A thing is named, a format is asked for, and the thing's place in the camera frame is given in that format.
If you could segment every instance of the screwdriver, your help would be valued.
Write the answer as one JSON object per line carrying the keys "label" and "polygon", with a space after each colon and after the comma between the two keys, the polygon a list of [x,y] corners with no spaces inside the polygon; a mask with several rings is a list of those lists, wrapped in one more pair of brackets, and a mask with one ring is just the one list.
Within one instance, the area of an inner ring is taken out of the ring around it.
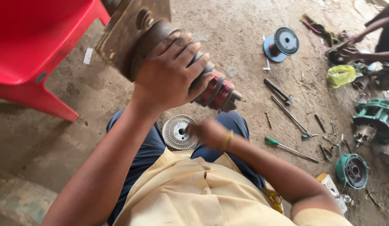
{"label": "screwdriver", "polygon": [[285,145],[282,145],[282,144],[280,144],[280,142],[278,142],[278,141],[272,139],[271,137],[266,136],[266,137],[264,138],[264,141],[266,141],[267,143],[273,144],[273,145],[285,147],[285,148],[287,148],[287,149],[289,149],[289,150],[291,150],[291,151],[293,151],[293,152],[295,152],[295,153],[297,153],[297,154],[299,154],[299,155],[302,155],[302,156],[304,156],[304,157],[307,157],[308,159],[312,160],[313,162],[319,163],[319,161],[317,161],[316,159],[311,158],[311,157],[309,157],[309,156],[307,156],[307,155],[305,155],[305,154],[303,154],[303,153],[301,153],[301,152],[299,152],[299,151],[295,151],[294,149],[289,148],[289,147],[287,147],[287,146],[285,146]]}

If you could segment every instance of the white wire spool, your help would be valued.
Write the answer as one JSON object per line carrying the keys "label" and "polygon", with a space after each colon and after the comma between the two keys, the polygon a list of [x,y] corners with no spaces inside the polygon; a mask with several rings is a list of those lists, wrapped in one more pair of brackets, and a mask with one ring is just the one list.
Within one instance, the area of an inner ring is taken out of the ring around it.
{"label": "white wire spool", "polygon": [[162,126],[162,137],[165,143],[178,150],[190,148],[196,143],[196,136],[185,134],[186,127],[195,122],[191,117],[186,115],[173,116]]}

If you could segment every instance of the hammer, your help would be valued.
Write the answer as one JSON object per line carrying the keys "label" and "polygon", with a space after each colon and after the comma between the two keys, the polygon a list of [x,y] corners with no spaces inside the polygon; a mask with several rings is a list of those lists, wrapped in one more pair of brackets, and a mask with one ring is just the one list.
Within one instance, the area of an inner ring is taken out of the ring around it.
{"label": "hammer", "polygon": [[285,95],[280,89],[278,89],[277,86],[275,86],[268,78],[265,78],[264,79],[264,83],[266,83],[267,85],[271,86],[275,91],[277,91],[277,93],[279,93],[280,95],[282,95],[282,97],[286,100],[285,101],[285,105],[286,106],[290,106],[292,104],[292,101],[294,100],[294,95],[290,94],[289,96]]}

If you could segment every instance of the red plastic chair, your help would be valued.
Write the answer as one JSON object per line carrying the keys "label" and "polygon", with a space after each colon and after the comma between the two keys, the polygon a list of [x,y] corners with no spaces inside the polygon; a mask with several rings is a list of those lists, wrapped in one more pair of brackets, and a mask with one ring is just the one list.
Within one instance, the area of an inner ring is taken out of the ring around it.
{"label": "red plastic chair", "polygon": [[76,120],[44,82],[96,18],[110,20],[100,0],[0,1],[0,98]]}

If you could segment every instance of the navy blue pants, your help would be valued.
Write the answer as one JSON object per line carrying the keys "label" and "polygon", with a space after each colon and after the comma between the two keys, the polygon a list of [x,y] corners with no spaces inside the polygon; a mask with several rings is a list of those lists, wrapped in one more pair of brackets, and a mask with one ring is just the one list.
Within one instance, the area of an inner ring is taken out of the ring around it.
{"label": "navy blue pants", "polygon": [[[107,125],[107,133],[121,116],[122,112],[123,110],[120,110],[111,118]],[[241,135],[242,137],[249,140],[249,128],[247,127],[247,123],[245,119],[236,111],[230,111],[227,113],[222,112],[217,116],[216,120],[227,129],[233,130],[235,134]],[[125,204],[127,194],[129,193],[133,184],[144,173],[144,171],[146,171],[157,161],[157,159],[164,152],[165,147],[166,145],[158,125],[157,123],[154,123],[142,146],[137,152],[132,165],[130,166],[118,202],[107,220],[108,225],[111,226],[117,218],[118,214],[121,212],[123,205]],[[257,187],[266,187],[264,179],[260,176],[260,174],[256,173],[252,168],[248,167],[237,157],[231,154],[228,155],[245,177],[252,181]],[[207,147],[203,147],[202,144],[198,144],[194,149],[191,159],[202,157],[207,162],[214,162],[220,156],[221,152],[218,152],[218,150],[213,150]]]}

